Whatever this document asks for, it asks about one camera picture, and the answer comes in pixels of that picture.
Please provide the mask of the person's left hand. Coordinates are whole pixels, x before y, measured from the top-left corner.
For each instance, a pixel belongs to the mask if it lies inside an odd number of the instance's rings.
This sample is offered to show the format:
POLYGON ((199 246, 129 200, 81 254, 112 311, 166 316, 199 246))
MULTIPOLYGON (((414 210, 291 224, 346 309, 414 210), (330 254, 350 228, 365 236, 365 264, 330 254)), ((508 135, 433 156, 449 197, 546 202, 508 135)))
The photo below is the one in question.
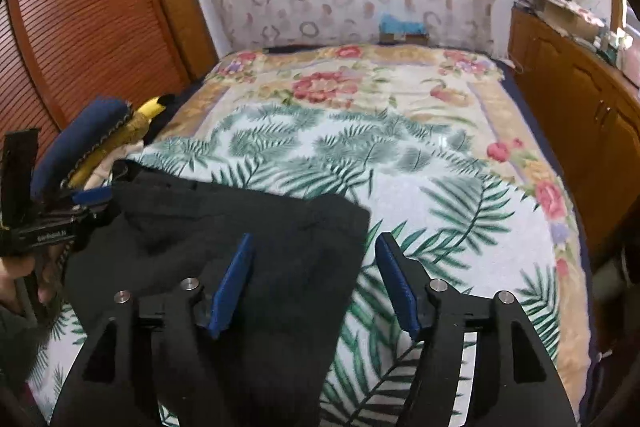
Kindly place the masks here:
POLYGON ((63 291, 62 246, 1 258, 1 308, 38 325, 50 320, 63 291))

